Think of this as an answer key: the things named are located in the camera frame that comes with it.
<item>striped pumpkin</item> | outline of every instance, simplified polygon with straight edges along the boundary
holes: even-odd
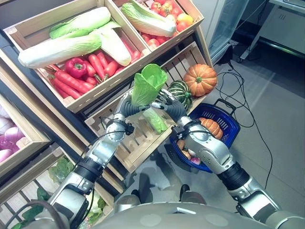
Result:
[[[176,80],[172,82],[167,90],[183,104],[186,110],[192,106],[192,94],[184,81]]]

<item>lettuce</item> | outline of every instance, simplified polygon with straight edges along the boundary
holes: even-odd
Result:
[[[164,86],[167,74],[160,66],[151,63],[146,65],[141,74],[134,76],[134,87],[132,92],[132,104],[134,106],[144,106],[152,103],[158,92]]]
[[[145,117],[146,121],[154,128],[157,134],[161,134],[162,131],[167,130],[165,122],[152,108],[144,111],[143,116]]]

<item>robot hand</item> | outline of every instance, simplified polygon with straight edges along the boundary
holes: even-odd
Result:
[[[158,100],[152,103],[152,107],[164,110],[176,123],[182,117],[187,116],[182,103],[167,90],[161,89],[157,98]]]
[[[140,111],[145,111],[151,107],[150,105],[134,106],[134,105],[132,105],[131,101],[132,101],[132,91],[129,91],[120,100],[120,102],[115,110],[115,113],[121,114],[125,118],[127,118],[128,116],[134,115]]]

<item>tomato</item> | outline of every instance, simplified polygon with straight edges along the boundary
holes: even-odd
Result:
[[[148,35],[146,33],[142,33],[141,36],[145,40],[146,43],[151,39],[150,35]]]
[[[157,39],[153,38],[153,39],[150,39],[147,44],[149,46],[152,46],[152,45],[155,45],[156,47],[158,47],[160,45],[160,43],[157,41]]]
[[[160,14],[161,9],[151,9],[151,11],[155,12],[156,14]]]
[[[193,23],[193,18],[186,13],[181,13],[177,17],[177,23],[179,24],[180,22],[185,22],[188,26],[190,26]]]
[[[155,1],[155,2],[151,5],[151,10],[159,14],[160,11],[161,11],[161,3]]]
[[[171,1],[167,1],[166,3],[164,3],[161,7],[161,12],[160,15],[163,17],[166,17],[167,15],[169,15],[173,10],[173,5]]]
[[[169,14],[169,15],[166,16],[166,18],[169,19],[169,20],[171,20],[171,21],[173,21],[173,22],[176,24],[176,18],[175,18],[174,15]]]
[[[161,5],[163,5],[165,3],[165,0],[157,0],[157,2],[159,2]]]
[[[175,14],[175,15],[179,15],[180,14],[180,10],[178,8],[173,8],[172,13],[171,14]]]
[[[158,36],[156,39],[159,42],[159,44],[163,44],[164,42],[167,41],[167,37],[160,37],[160,36]]]
[[[182,21],[182,22],[178,23],[177,30],[178,30],[178,32],[181,32],[181,31],[185,30],[187,27],[189,27],[189,25],[186,22]]]

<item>cable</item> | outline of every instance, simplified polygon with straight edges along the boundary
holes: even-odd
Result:
[[[93,200],[94,200],[94,189],[92,190],[92,198],[91,198],[90,207],[89,207],[89,209],[88,209],[86,215],[82,218],[81,223],[82,223],[82,222],[86,219],[86,217],[88,216],[88,214],[89,214],[89,212],[90,212],[90,210],[91,210],[91,208],[92,208],[92,205],[93,205]]]
[[[254,117],[252,111],[250,110],[250,106],[249,106],[249,104],[248,104],[248,101],[247,101],[247,99],[246,99],[245,92],[244,92],[244,78],[243,78],[243,77],[240,75],[240,73],[233,67],[233,65],[232,65],[232,63],[231,63],[230,61],[228,62],[228,65],[229,65],[229,66],[232,68],[232,70],[235,71],[236,73],[233,73],[233,72],[219,73],[217,76],[222,75],[223,81],[222,81],[222,84],[221,84],[220,89],[216,88],[216,90],[219,91],[219,95],[220,95],[220,97],[221,97],[222,99],[224,99],[224,100],[226,100],[226,101],[227,101],[229,98],[230,98],[230,99],[233,99],[234,101],[236,101],[236,102],[238,102],[238,103],[240,104],[240,106],[238,106],[238,107],[236,107],[236,108],[244,107],[244,108],[250,113],[250,115],[251,115],[251,117],[252,117],[252,119],[253,119],[253,122],[252,122],[251,125],[243,125],[243,124],[241,124],[240,122],[238,122],[238,120],[237,120],[237,118],[236,118],[236,113],[235,113],[235,112],[234,112],[234,117],[235,117],[235,120],[237,121],[237,123],[238,123],[240,126],[244,127],[244,128],[251,128],[251,127],[253,127],[253,126],[255,125],[255,127],[256,127],[256,129],[257,129],[257,131],[258,131],[258,134],[259,134],[259,136],[260,136],[260,138],[261,138],[261,140],[262,140],[262,142],[264,143],[264,145],[265,145],[266,148],[268,149],[268,152],[269,152],[269,155],[270,155],[270,158],[271,158],[271,163],[270,163],[270,168],[269,168],[269,170],[268,170],[268,174],[267,174],[267,178],[266,178],[266,182],[265,182],[265,186],[264,186],[264,188],[266,189],[266,188],[267,188],[267,184],[268,184],[268,179],[269,179],[269,177],[270,177],[271,170],[272,170],[272,166],[273,166],[273,156],[272,156],[272,153],[271,153],[271,150],[270,150],[269,146],[267,145],[266,141],[264,140],[264,138],[263,138],[263,136],[262,136],[262,134],[261,134],[261,131],[260,131],[259,127],[258,127],[258,124],[257,124],[257,122],[256,122],[256,120],[255,120],[255,117]],[[223,88],[223,86],[224,86],[224,76],[225,76],[225,75],[233,75],[233,76],[237,79],[238,84],[239,84],[238,89],[237,89],[233,94],[231,94],[231,95],[229,95],[229,94],[227,94],[227,93],[224,93],[224,92],[222,91],[222,88]],[[242,97],[243,97],[243,99],[244,99],[244,102],[243,102],[243,103],[241,103],[241,102],[238,101],[237,99],[233,98],[233,96],[236,95],[239,91],[241,92]]]
[[[60,229],[66,228],[65,224],[63,223],[61,217],[59,216],[58,212],[55,210],[55,208],[49,204],[48,202],[41,201],[41,200],[32,200],[31,202],[25,204],[23,207],[21,207],[11,218],[10,220],[5,224],[4,229],[7,229],[9,225],[12,223],[12,221],[15,219],[17,215],[19,215],[25,208],[33,206],[33,205],[41,205],[44,208],[46,208],[49,213],[51,214],[52,218],[54,219],[56,225]]]
[[[241,23],[239,26],[237,26],[237,28],[234,30],[238,30],[265,2],[263,1],[244,21],[243,23]]]

